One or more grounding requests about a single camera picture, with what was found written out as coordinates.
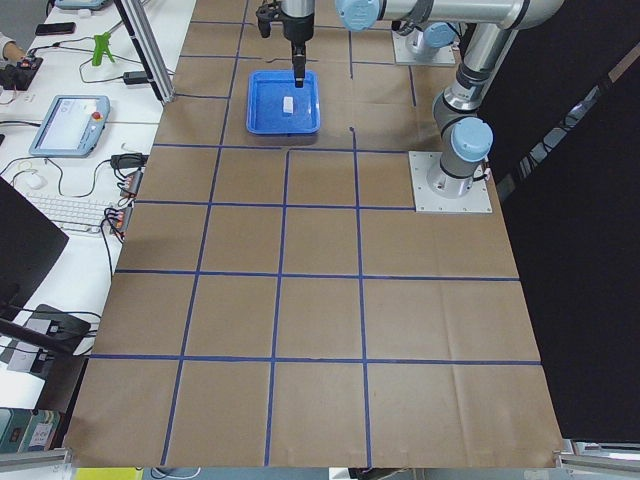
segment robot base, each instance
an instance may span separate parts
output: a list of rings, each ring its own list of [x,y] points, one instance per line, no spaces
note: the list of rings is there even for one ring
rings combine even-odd
[[[429,187],[427,172],[440,161],[440,152],[409,152],[413,200],[418,213],[492,213],[489,192],[484,181],[474,182],[465,196],[455,200],[441,197]],[[479,166],[475,176],[482,175]]]
[[[435,55],[416,55],[407,48],[407,37],[401,37],[391,32],[393,37],[393,51],[397,65],[428,65],[431,67],[455,67],[456,59],[451,47],[443,47]]]

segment blue plastic bin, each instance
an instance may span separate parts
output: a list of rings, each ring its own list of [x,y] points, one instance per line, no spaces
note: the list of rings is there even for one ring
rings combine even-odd
[[[283,112],[293,97],[293,113]],[[311,134],[320,129],[318,76],[307,70],[296,88],[291,70],[257,70],[249,77],[247,130],[258,135]]]

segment light blue cap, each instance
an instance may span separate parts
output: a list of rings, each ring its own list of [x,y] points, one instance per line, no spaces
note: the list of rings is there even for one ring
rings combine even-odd
[[[451,146],[465,162],[479,162],[493,145],[491,127],[476,117],[466,117],[453,127]]]
[[[380,0],[336,0],[336,10],[345,28],[360,32],[378,20]]]
[[[424,31],[424,39],[432,48],[442,48],[451,45],[456,39],[456,34],[444,22],[435,22]]]

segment white keyboard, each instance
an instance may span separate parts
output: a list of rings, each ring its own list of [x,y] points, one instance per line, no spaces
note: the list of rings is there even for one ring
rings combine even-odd
[[[67,198],[39,192],[23,194],[38,210],[67,233],[100,234],[104,209],[113,203],[89,198]]]

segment computer mouse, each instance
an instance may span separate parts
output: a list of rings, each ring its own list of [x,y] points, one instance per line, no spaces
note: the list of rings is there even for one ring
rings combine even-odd
[[[31,172],[25,175],[25,182],[32,190],[39,190],[47,184],[47,181],[43,176],[38,175],[36,172]]]

